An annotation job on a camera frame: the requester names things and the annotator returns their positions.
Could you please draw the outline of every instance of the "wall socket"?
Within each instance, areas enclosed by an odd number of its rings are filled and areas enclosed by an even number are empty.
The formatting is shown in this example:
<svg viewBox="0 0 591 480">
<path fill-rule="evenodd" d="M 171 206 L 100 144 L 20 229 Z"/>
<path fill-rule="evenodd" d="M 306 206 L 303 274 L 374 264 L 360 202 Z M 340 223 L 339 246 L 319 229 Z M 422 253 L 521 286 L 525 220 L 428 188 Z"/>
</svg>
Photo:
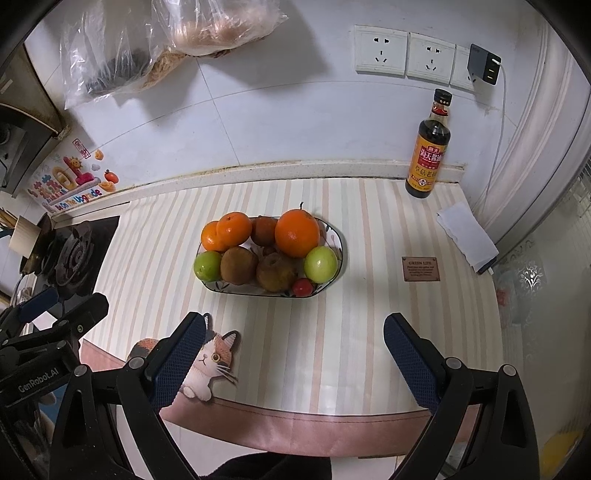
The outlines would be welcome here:
<svg viewBox="0 0 591 480">
<path fill-rule="evenodd" d="M 453 61 L 453 71 L 451 84 L 454 87 L 464 90 L 474 91 L 474 81 L 468 73 L 468 59 L 470 58 L 470 49 L 456 45 L 456 58 Z"/>
<path fill-rule="evenodd" d="M 404 75 L 408 33 L 355 25 L 355 70 Z"/>
<path fill-rule="evenodd" d="M 407 75 L 448 85 L 452 78 L 456 46 L 438 38 L 410 34 Z"/>
</svg>

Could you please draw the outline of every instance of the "tangerine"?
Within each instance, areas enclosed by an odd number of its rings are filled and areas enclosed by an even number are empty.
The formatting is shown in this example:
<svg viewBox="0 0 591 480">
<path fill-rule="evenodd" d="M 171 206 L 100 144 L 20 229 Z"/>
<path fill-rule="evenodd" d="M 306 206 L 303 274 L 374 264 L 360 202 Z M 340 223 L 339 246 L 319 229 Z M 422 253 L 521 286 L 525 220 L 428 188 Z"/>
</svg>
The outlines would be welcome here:
<svg viewBox="0 0 591 480">
<path fill-rule="evenodd" d="M 279 250 L 293 258 L 304 258 L 320 243 L 320 227 L 305 210 L 289 210 L 281 215 L 275 227 Z"/>
<path fill-rule="evenodd" d="M 227 213 L 217 223 L 217 237 L 228 247 L 242 245 L 252 233 L 252 223 L 244 213 Z"/>
<path fill-rule="evenodd" d="M 203 248 L 208 251 L 225 252 L 228 249 L 217 235 L 217 220 L 209 222 L 203 227 L 203 230 L 201 230 L 201 243 Z"/>
</svg>

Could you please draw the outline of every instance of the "bottle cap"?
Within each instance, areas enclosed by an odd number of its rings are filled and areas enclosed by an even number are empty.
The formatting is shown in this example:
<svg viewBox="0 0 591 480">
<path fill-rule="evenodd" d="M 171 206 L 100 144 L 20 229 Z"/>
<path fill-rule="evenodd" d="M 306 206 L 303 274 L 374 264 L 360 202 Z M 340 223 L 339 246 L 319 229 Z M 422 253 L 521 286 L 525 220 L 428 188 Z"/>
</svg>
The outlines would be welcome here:
<svg viewBox="0 0 591 480">
<path fill-rule="evenodd" d="M 433 97 L 433 100 L 435 100 L 437 103 L 440 103 L 442 105 L 445 106 L 449 106 L 452 103 L 452 94 L 449 93 L 447 90 L 443 90 L 441 88 L 438 88 L 435 90 L 435 95 Z"/>
</svg>

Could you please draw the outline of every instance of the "green apple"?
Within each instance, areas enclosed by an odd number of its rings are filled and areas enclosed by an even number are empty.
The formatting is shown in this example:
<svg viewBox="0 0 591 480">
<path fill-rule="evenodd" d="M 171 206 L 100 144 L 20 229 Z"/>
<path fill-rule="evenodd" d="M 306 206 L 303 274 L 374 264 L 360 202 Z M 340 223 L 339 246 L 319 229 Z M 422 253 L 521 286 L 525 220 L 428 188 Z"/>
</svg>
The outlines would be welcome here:
<svg viewBox="0 0 591 480">
<path fill-rule="evenodd" d="M 195 262 L 193 262 L 193 271 L 195 276 L 202 282 L 211 282 L 221 280 L 220 264 L 222 263 L 222 254 L 209 251 L 200 253 Z"/>
<path fill-rule="evenodd" d="M 329 247 L 313 248 L 304 260 L 304 273 L 314 283 L 326 283 L 335 276 L 339 262 Z"/>
</svg>

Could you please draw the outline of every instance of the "countertop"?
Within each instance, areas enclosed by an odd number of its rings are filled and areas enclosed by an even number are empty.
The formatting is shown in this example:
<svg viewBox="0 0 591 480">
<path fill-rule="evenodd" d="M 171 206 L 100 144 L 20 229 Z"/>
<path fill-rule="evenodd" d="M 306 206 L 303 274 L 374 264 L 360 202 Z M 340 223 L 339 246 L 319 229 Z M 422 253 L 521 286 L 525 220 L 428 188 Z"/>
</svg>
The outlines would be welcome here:
<svg viewBox="0 0 591 480">
<path fill-rule="evenodd" d="M 210 312 L 215 331 L 242 334 L 232 367 L 238 385 L 212 382 L 218 405 L 374 419 L 420 410 L 384 345 L 390 313 L 402 312 L 444 356 L 472 368 L 502 365 L 492 277 L 476 275 L 436 222 L 438 210 L 465 201 L 458 184 L 440 183 L 418 200 L 404 181 L 387 179 L 260 181 L 134 201 L 96 283 L 109 314 L 86 340 L 125 359 L 137 341 L 169 335 L 187 312 Z M 310 299 L 231 296 L 195 278 L 203 225 L 234 210 L 279 216 L 300 202 L 344 241 L 342 275 L 325 291 Z M 437 257 L 441 281 L 405 282 L 405 256 Z"/>
</svg>

